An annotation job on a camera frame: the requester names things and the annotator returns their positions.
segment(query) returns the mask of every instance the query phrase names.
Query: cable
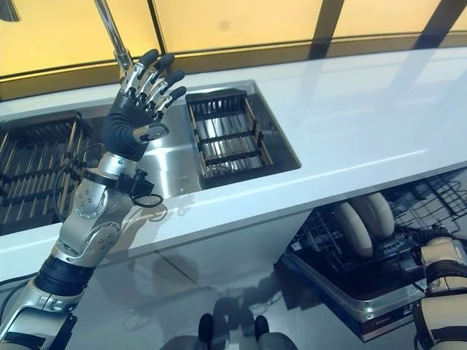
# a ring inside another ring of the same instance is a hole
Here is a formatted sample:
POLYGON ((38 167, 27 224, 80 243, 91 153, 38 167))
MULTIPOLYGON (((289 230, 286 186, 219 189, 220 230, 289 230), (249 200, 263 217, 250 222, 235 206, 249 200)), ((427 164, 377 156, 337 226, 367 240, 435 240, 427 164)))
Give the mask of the cable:
POLYGON ((52 199, 53 199, 53 210, 55 211, 55 215, 57 218, 61 221, 64 222, 65 218, 62 216, 60 213, 60 210, 58 209, 58 204, 57 204, 57 187, 58 183, 60 182, 60 178, 63 176, 67 168, 74 162, 76 161, 79 157, 84 155, 86 152, 88 152, 90 149, 93 149, 94 147, 99 146, 101 148, 101 153, 105 152, 105 145, 102 143, 97 143, 93 144, 92 146, 89 146, 86 148, 84 151, 80 152, 78 155, 75 155, 70 161, 63 166, 63 168, 58 172, 57 176, 55 177, 55 180, 53 181, 53 186, 52 186, 52 199))
POLYGON ((414 336, 414 350, 418 350, 418 336, 417 336, 417 333, 415 333, 415 336, 414 336))
POLYGON ((4 286, 5 284, 8 284, 8 283, 13 283, 13 282, 16 282, 16 281, 22 281, 24 279, 30 279, 30 278, 34 277, 35 275, 37 275, 37 272, 36 273, 31 273, 30 275, 15 277, 13 279, 5 279, 4 281, 0 282, 0 287, 4 286))
POLYGON ((12 289, 12 291, 10 293, 8 293, 8 295, 5 297, 5 299, 3 300, 3 303, 1 304, 0 306, 0 323, 3 319, 3 313, 5 312, 5 308, 7 307, 7 304, 8 304, 8 301, 11 299, 11 297, 18 291, 20 290, 21 288, 23 288, 25 285, 27 285, 27 283, 29 283, 29 280, 27 281, 24 281, 24 282, 21 282, 19 285, 17 285, 15 288, 12 289))
MULTIPOLYGON (((401 250, 404 248, 405 246, 404 245, 401 245, 398 249, 397 249, 397 252, 395 254, 395 259, 396 259, 396 262, 397 262, 397 266, 399 268, 399 271, 402 273, 402 276, 407 280, 407 281, 410 281, 410 278, 409 278, 409 274, 402 268, 402 265, 401 265, 401 250)), ((412 284, 412 286, 414 286, 415 288, 417 288, 419 291, 421 291, 423 294, 425 294, 425 290, 419 286, 418 284, 416 284, 415 282, 410 282, 412 284)))
POLYGON ((143 208, 155 208, 156 206, 162 204, 163 202, 163 197, 161 195, 156 195, 155 193, 151 193, 149 195, 135 195, 135 196, 130 195, 130 198, 135 206, 141 206, 143 208), (137 199, 144 198, 144 197, 157 197, 159 198, 159 201, 155 204, 144 204, 144 203, 137 201, 137 199))

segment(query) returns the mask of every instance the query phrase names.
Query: foot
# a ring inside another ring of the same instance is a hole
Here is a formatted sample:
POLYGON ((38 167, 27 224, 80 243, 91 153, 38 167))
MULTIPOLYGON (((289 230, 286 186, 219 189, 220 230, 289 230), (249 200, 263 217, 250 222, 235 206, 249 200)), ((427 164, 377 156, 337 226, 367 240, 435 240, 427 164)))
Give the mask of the foot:
POLYGON ((258 316, 255 320, 255 338, 257 342, 264 333, 269 333, 268 320, 264 316, 258 316))
POLYGON ((211 346, 212 337, 214 335, 214 320, 211 314, 204 314, 199 320, 198 326, 198 338, 200 341, 207 345, 207 348, 211 346))

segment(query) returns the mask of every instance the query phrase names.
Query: dishwasher rack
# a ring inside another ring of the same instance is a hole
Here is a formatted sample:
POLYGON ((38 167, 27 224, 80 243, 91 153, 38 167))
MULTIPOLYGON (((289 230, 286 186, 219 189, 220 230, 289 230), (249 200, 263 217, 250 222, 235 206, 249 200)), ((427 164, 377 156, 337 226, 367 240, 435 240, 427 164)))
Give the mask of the dishwasher rack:
POLYGON ((188 94, 186 101, 204 184, 273 165, 246 92, 225 89, 188 94))
MULTIPOLYGON (((1 135, 0 235, 37 228, 58 221, 52 187, 58 172, 71 158, 91 145, 92 131, 80 116, 15 128, 1 135)), ((89 155, 70 166, 58 184, 62 215, 71 208, 89 155)))
POLYGON ((395 220, 395 233, 385 241, 372 237, 374 256, 358 257, 340 232, 333 205, 313 210, 290 243, 294 251, 309 247, 321 254, 338 273, 395 259, 406 254, 414 242, 413 232, 443 225, 451 233, 460 231, 458 220, 467 215, 467 190, 453 177, 459 171, 440 174, 382 191, 395 220))

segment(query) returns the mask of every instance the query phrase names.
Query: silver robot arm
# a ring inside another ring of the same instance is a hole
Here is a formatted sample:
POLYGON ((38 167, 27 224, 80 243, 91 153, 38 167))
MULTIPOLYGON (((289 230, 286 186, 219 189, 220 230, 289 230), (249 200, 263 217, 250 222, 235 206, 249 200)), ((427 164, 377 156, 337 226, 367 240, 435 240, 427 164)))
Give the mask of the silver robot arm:
POLYGON ((412 253, 424 266, 426 296, 414 304, 417 338, 424 349, 467 349, 467 254, 444 227, 425 235, 412 253))
POLYGON ((186 92, 179 87, 166 95, 184 74, 176 71, 157 81, 174 59, 157 58, 158 51, 151 50, 128 70, 104 120, 107 152, 97 168, 86 170, 50 256, 0 325, 0 350, 65 349, 77 321, 72 311, 94 269, 119 239, 136 199, 151 193, 153 184, 137 162, 150 141, 169 132, 163 114, 186 92))

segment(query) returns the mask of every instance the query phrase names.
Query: white plate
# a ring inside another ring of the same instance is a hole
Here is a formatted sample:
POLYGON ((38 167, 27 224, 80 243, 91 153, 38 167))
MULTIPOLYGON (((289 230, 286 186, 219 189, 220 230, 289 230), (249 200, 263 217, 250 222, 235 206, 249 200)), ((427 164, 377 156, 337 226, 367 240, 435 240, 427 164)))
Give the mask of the white plate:
POLYGON ((361 257, 372 256, 373 244, 370 235, 354 208, 347 202, 340 203, 335 206, 334 215, 342 234, 347 238, 355 253, 361 257))
POLYGON ((362 195, 350 200, 365 226, 377 238, 386 239, 394 232, 394 215, 381 193, 362 195))

